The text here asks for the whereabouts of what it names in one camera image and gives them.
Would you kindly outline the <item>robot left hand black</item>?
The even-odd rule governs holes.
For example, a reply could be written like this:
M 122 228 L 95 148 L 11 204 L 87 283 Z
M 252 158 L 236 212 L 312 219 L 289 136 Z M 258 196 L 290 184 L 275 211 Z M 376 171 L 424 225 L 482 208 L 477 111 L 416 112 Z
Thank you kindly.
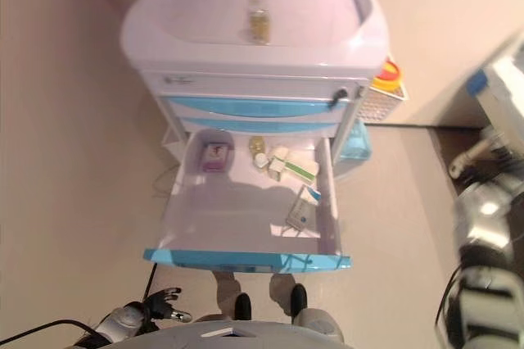
M 181 288 L 166 288 L 148 296 L 143 304 L 152 320 L 177 320 L 181 323 L 192 321 L 192 315 L 184 310 L 177 310 L 172 305 L 182 293 Z

